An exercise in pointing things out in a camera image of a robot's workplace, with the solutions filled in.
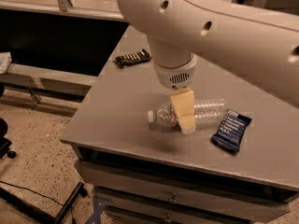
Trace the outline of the white gripper with vent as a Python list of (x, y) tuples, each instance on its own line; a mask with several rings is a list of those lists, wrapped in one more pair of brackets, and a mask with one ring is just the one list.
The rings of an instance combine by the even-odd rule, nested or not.
[(160, 83), (174, 91), (170, 98), (183, 134), (196, 130), (194, 93), (187, 87), (197, 74), (197, 56), (192, 53), (160, 54), (153, 56), (154, 69)]

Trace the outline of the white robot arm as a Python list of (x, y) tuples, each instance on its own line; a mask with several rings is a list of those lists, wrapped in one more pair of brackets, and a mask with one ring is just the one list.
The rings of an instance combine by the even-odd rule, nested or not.
[(222, 0), (118, 0), (122, 16), (149, 41), (159, 81), (184, 133), (194, 133), (194, 96), (187, 83), (203, 59), (291, 105), (299, 104), (299, 17)]

